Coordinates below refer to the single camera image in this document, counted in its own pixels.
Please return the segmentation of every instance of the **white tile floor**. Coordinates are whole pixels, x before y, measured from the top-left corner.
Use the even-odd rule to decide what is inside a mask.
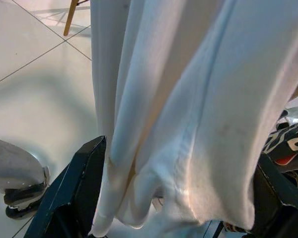
[[[52,179],[97,136],[89,2],[77,7],[64,37],[70,2],[0,0],[0,139],[35,155]],[[22,238],[30,219],[9,219],[4,210],[0,193],[0,238]],[[109,238],[133,237],[115,223]]]

